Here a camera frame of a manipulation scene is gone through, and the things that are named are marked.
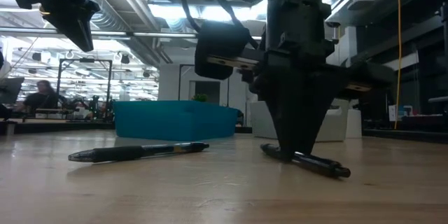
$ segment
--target hanging light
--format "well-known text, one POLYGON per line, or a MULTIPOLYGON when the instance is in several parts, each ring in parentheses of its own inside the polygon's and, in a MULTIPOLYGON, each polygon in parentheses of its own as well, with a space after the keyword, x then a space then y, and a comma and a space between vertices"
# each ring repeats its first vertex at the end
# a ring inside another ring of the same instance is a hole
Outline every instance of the hanging light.
POLYGON ((129 64, 131 61, 128 54, 121 55, 121 63, 129 64))
POLYGON ((73 56, 74 56, 74 54, 72 53, 71 50, 65 53, 65 58, 66 59, 71 60, 71 59, 73 59, 73 56))
POLYGON ((145 77, 145 78, 149 78, 149 76, 151 76, 150 71, 149 71, 149 70, 145 70, 145 71, 143 72, 143 77, 145 77))
POLYGON ((41 61, 42 60, 42 54, 40 52, 35 52, 31 56, 31 58, 35 61, 41 61))
POLYGON ((113 61, 121 61, 121 52, 117 52, 114 56, 113 56, 113 61))

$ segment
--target desk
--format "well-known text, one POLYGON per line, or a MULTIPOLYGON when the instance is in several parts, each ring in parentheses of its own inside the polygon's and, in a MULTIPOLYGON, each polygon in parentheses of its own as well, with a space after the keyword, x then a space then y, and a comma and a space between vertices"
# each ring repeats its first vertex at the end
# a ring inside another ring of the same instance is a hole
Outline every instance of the desk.
MULTIPOLYGON (((350 167, 338 181, 281 164, 237 135, 203 153, 108 164, 67 155, 113 131, 0 139, 0 223, 446 223, 448 146, 390 139, 317 143, 350 167)), ((121 144, 160 141, 123 139, 121 144)))

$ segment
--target yellow cable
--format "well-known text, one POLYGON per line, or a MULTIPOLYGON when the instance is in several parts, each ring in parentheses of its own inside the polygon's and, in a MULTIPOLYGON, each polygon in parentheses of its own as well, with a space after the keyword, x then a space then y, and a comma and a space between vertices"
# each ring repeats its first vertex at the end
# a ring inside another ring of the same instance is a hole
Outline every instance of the yellow cable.
POLYGON ((398 124, 398 106, 400 105, 400 82, 401 82, 401 57, 403 56, 403 45, 401 41, 401 0, 398 0, 398 79, 397 79, 397 105, 395 107, 395 130, 398 124))

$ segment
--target black pen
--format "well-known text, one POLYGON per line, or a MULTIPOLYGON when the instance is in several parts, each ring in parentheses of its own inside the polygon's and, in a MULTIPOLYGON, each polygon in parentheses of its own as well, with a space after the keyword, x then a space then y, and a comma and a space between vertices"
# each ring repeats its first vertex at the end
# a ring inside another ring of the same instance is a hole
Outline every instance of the black pen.
POLYGON ((135 160, 157 154, 195 153, 208 148, 207 143, 176 143, 149 146, 123 146, 112 148, 94 148, 69 155, 69 161, 108 162, 135 160))

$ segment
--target person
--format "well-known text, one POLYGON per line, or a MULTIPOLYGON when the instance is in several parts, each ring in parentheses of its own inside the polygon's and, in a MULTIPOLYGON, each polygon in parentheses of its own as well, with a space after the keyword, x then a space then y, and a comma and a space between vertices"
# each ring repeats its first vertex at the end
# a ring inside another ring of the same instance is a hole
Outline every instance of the person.
POLYGON ((37 83, 37 93, 30 94, 17 111, 29 109, 29 113, 35 113, 36 109, 56 109, 59 97, 51 87, 48 80, 40 80, 37 83))

